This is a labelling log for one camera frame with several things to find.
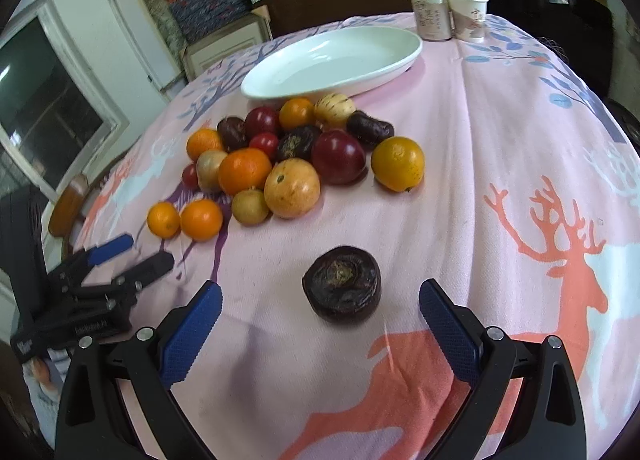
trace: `white plate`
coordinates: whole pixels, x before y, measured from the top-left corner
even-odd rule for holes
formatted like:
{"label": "white plate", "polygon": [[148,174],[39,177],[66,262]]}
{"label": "white plate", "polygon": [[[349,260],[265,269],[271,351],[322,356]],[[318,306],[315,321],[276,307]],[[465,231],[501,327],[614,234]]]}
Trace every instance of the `white plate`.
{"label": "white plate", "polygon": [[371,90],[407,70],[420,54],[419,36],[395,27],[352,27],[316,34],[274,52],[242,80],[253,99],[348,96]]}

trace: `blue gripper pad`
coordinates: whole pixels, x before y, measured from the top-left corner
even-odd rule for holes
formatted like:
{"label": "blue gripper pad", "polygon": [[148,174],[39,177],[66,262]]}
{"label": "blue gripper pad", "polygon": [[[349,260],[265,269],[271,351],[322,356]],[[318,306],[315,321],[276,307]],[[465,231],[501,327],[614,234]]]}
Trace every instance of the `blue gripper pad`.
{"label": "blue gripper pad", "polygon": [[438,346],[446,357],[457,379],[475,387],[480,376],[480,351],[454,313],[453,304],[435,280],[427,280],[420,286],[418,300],[420,312],[433,332]]}
{"label": "blue gripper pad", "polygon": [[96,247],[89,253],[87,257],[87,263],[95,266],[101,263],[108,262],[117,255],[122,254],[124,251],[128,251],[133,247],[133,236],[129,234],[123,234],[116,236],[113,240]]}
{"label": "blue gripper pad", "polygon": [[189,312],[162,350],[160,379],[167,390],[174,382],[180,382],[187,376],[222,313],[222,290],[217,283],[207,281],[204,291],[201,289],[196,296],[197,299],[192,299],[188,305]]}

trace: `orange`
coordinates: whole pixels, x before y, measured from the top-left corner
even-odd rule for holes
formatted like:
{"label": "orange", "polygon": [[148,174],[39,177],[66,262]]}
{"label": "orange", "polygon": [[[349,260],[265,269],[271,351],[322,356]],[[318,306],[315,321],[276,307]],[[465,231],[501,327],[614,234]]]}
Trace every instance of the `orange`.
{"label": "orange", "polygon": [[158,202],[146,214],[146,225],[160,238],[173,238],[180,232],[180,215],[171,202]]}
{"label": "orange", "polygon": [[187,155],[194,163],[207,150],[224,150],[222,139],[216,130],[201,128],[193,132],[187,141]]}
{"label": "orange", "polygon": [[280,126],[283,130],[293,130],[296,126],[312,125],[316,122],[314,104],[304,97],[289,99],[280,109]]}
{"label": "orange", "polygon": [[218,183],[227,195],[234,196],[244,189],[264,189],[271,173],[271,161],[257,148],[232,151],[220,163]]}
{"label": "orange", "polygon": [[196,242],[205,242],[217,235],[222,220],[222,210],[208,198],[189,202],[180,213],[182,232]]}

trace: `orange deer print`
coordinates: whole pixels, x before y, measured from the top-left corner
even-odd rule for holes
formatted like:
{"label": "orange deer print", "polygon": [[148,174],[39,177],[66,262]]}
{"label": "orange deer print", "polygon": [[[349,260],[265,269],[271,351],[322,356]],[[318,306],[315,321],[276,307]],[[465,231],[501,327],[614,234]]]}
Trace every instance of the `orange deer print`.
{"label": "orange deer print", "polygon": [[[595,243],[594,224],[589,223],[587,234],[580,234],[586,221],[580,217],[574,200],[574,223],[567,220],[562,202],[547,177],[546,188],[531,197],[542,208],[539,217],[530,209],[534,224],[540,229],[546,249],[538,252],[520,238],[507,219],[504,198],[508,191],[497,191],[490,185],[495,202],[485,196],[484,201],[498,214],[498,219],[518,246],[518,252],[543,263],[564,260],[562,265],[549,268],[547,275],[562,278],[560,286],[559,335],[566,345],[576,378],[580,377],[589,349],[587,307],[606,312],[607,297],[600,289],[593,270],[584,260],[585,254],[599,254],[605,241]],[[567,236],[568,249],[556,245],[556,233],[562,228]],[[541,342],[542,333],[523,333],[513,336],[522,341]],[[339,432],[367,432],[387,427],[399,427],[402,435],[380,460],[408,460],[421,449],[433,444],[447,429],[462,406],[469,391],[466,383],[453,377],[431,331],[389,334],[377,338],[369,358],[386,347],[386,355],[373,367],[369,388],[363,400],[353,408],[339,413],[313,413],[300,436],[280,456],[279,460],[294,460],[302,451],[325,437]],[[510,384],[505,401],[496,416],[490,433],[503,432],[511,416],[519,384]]]}
{"label": "orange deer print", "polygon": [[113,174],[113,180],[108,180],[105,188],[100,192],[100,195],[95,199],[94,203],[89,209],[89,213],[86,216],[84,225],[82,225],[82,231],[78,236],[78,243],[84,245],[89,231],[94,228],[95,221],[100,213],[100,210],[107,204],[111,195],[117,190],[122,181],[127,178],[131,171],[131,166],[135,160],[135,155],[129,153],[127,157],[118,165],[116,171]]}
{"label": "orange deer print", "polygon": [[[603,240],[599,244],[595,243],[593,220],[591,220],[588,231],[589,243],[586,244],[587,234],[580,234],[586,225],[586,221],[583,217],[580,217],[578,203],[575,199],[573,200],[575,220],[573,224],[569,224],[562,209],[562,201],[553,184],[545,176],[542,177],[542,180],[546,184],[546,188],[542,189],[544,195],[537,189],[535,196],[530,197],[533,203],[542,207],[542,218],[538,217],[533,207],[530,209],[529,214],[533,223],[540,229],[545,238],[546,249],[544,252],[535,251],[524,243],[518,232],[510,224],[504,212],[504,198],[509,193],[506,189],[498,192],[495,186],[490,184],[489,187],[495,195],[495,203],[492,203],[487,196],[484,196],[484,201],[497,213],[500,223],[513,241],[516,242],[519,253],[542,263],[565,260],[563,265],[555,265],[549,268],[546,275],[551,278],[562,278],[558,329],[554,333],[564,341],[575,377],[579,379],[589,351],[587,307],[593,307],[598,312],[605,313],[609,306],[607,296],[601,290],[593,269],[587,265],[584,256],[585,254],[599,255],[606,241]],[[552,221],[552,211],[558,217],[556,221]],[[559,228],[562,228],[566,234],[569,242],[568,249],[562,250],[556,245],[556,233]],[[546,337],[546,334],[526,333],[514,337],[523,341],[541,342]]]}
{"label": "orange deer print", "polygon": [[313,443],[335,433],[387,427],[400,427],[402,436],[380,460],[407,460],[425,445],[426,430],[434,425],[434,419],[443,420],[438,413],[448,392],[442,387],[456,382],[462,386],[456,392],[462,394],[462,398],[447,415],[448,420],[442,427],[446,429],[462,405],[468,386],[453,379],[453,372],[433,334],[417,331],[380,336],[371,345],[367,357],[375,357],[384,348],[386,355],[373,367],[363,400],[340,413],[313,413],[303,432],[279,460],[294,460]]}

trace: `pink tablecloth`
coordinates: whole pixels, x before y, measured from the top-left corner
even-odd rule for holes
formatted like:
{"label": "pink tablecloth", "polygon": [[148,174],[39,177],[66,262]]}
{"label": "pink tablecloth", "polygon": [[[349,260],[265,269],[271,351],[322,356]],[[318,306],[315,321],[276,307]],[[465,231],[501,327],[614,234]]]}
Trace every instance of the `pink tablecloth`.
{"label": "pink tablecloth", "polygon": [[[558,334],[577,376],[591,459],[640,397],[640,161],[602,103],[552,51],[489,17],[483,44],[424,44],[401,77],[354,98],[426,157],[423,185],[392,195],[372,173],[324,187],[304,218],[257,228],[228,216],[216,239],[161,242],[148,208],[192,198],[180,183],[188,135],[252,107],[239,85],[266,55],[321,31],[363,24],[413,29],[410,14],[352,18],[233,55],[191,83],[107,183],[84,245],[132,233],[135,248],[97,271],[111,278],[157,251],[170,275],[145,289],[135,328],[157,325],[212,278],[224,306],[191,372],[172,388],[221,459],[413,459],[466,394],[418,311],[436,278],[485,325],[521,339]],[[382,301],[356,328],[321,321],[301,278],[325,251],[362,247],[382,272]],[[132,390],[123,391],[147,451],[160,456]],[[501,414],[481,453],[495,448]]]}

